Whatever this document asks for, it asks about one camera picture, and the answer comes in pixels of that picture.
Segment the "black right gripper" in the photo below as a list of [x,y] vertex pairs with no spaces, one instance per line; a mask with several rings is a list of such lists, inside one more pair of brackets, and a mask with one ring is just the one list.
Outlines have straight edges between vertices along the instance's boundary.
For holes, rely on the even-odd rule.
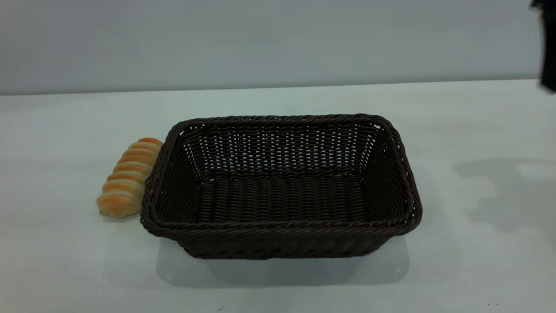
[[543,33],[543,61],[539,78],[540,86],[549,93],[556,93],[556,2],[532,0],[530,7],[538,10]]

